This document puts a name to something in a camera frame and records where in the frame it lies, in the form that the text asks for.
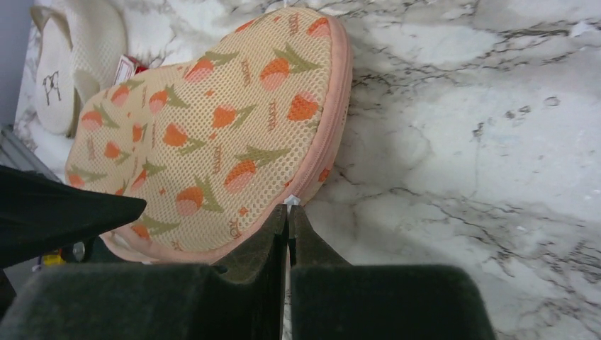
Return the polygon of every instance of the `white bag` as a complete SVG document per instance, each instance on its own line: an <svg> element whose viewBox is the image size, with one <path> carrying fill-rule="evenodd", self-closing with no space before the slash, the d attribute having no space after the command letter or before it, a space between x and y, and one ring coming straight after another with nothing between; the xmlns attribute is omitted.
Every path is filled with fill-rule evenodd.
<svg viewBox="0 0 601 340"><path fill-rule="evenodd" d="M42 35L35 109L46 130L71 137L82 103L113 85L125 27L105 0L54 0L30 12Z"/></svg>

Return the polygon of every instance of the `white fabric tip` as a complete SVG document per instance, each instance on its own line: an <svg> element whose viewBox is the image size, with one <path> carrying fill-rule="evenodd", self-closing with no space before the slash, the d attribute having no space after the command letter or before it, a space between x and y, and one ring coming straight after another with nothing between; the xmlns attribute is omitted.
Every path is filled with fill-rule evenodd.
<svg viewBox="0 0 601 340"><path fill-rule="evenodd" d="M290 210L292 210L293 205L301 204L301 199L294 195L290 195L290 196L288 196L287 199L283 200L283 204L288 206L288 214L289 214Z"/></svg>

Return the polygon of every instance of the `white marble table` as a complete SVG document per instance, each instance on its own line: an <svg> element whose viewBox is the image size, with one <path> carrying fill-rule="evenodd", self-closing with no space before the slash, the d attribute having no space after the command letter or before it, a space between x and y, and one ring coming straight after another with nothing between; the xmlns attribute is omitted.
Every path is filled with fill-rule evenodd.
<svg viewBox="0 0 601 340"><path fill-rule="evenodd" d="M281 5L112 1L153 66ZM354 264L464 268L499 340L601 339L601 1L306 5L338 16L355 52L336 171L307 206L316 230ZM63 175L70 141L31 103L38 45L33 31L16 128Z"/></svg>

